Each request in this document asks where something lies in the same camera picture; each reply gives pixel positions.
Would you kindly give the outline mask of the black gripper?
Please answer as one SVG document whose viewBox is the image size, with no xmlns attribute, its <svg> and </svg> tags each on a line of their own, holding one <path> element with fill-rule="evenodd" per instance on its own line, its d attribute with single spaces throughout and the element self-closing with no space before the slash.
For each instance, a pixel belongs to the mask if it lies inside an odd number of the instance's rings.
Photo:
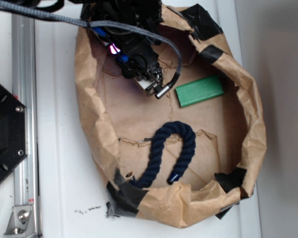
<svg viewBox="0 0 298 238">
<path fill-rule="evenodd" d="M 110 20 L 137 26 L 158 34 L 162 3 L 159 0 L 88 0 L 82 6 L 83 20 Z M 114 27 L 95 27 L 94 32 L 127 79 L 135 79 L 149 95 L 162 89 L 163 75 L 152 45 L 161 42 Z"/>
</svg>

